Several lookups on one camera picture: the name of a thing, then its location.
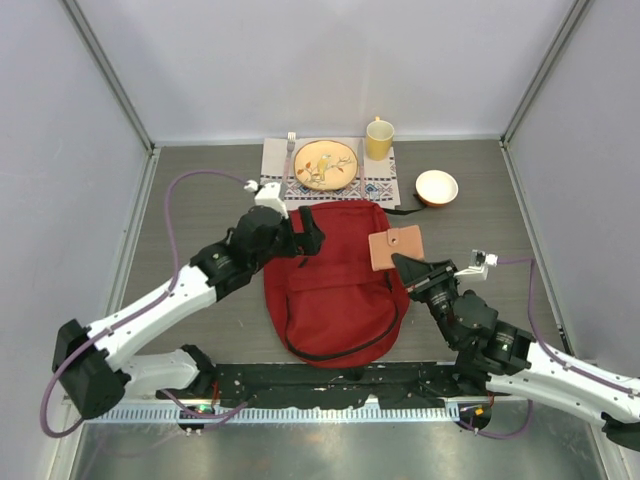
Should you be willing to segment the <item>tan leather wallet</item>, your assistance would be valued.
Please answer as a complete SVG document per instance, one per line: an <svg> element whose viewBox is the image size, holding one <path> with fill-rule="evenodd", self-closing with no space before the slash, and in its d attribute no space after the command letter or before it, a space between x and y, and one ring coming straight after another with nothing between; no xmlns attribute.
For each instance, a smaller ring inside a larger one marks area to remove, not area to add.
<svg viewBox="0 0 640 480"><path fill-rule="evenodd" d="M371 268L373 271L394 269L393 254L414 260L424 260L424 246L420 227L411 225L390 228L368 236Z"/></svg>

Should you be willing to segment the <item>red backpack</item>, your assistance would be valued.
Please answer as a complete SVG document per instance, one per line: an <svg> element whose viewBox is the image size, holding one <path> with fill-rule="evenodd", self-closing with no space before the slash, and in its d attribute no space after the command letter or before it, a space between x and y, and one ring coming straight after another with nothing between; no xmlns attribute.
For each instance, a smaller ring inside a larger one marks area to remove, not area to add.
<svg viewBox="0 0 640 480"><path fill-rule="evenodd" d="M373 271L368 236L395 228L366 200L312 206L325 234L314 256L277 258L264 268L274 329L296 357L318 368L365 366L394 345L410 299L394 269Z"/></svg>

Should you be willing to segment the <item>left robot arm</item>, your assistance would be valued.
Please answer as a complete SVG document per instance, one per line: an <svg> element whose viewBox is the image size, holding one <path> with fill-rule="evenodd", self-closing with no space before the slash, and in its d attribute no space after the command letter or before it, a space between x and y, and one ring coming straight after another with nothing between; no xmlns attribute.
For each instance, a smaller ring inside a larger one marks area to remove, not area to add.
<svg viewBox="0 0 640 480"><path fill-rule="evenodd" d="M274 258L318 254L324 233L310 208L296 213L300 232L287 212L254 206L224 239L202 248L150 294L86 327L77 320L63 324L52 371L81 419L97 418L120 402L133 380L126 363L169 327L248 285Z"/></svg>

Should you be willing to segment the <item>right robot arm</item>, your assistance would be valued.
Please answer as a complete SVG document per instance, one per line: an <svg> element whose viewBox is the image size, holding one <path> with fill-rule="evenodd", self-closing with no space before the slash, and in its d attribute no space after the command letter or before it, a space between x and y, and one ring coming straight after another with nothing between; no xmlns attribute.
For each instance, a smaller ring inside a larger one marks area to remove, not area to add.
<svg viewBox="0 0 640 480"><path fill-rule="evenodd" d="M502 264L495 254L472 253L458 269L450 261L426 262L399 253L391 256L409 295L425 304L449 348L456 352L451 380L465 395L486 387L496 394L524 397L597 425L611 442L639 448L639 380L603 370L500 320L463 280L484 281Z"/></svg>

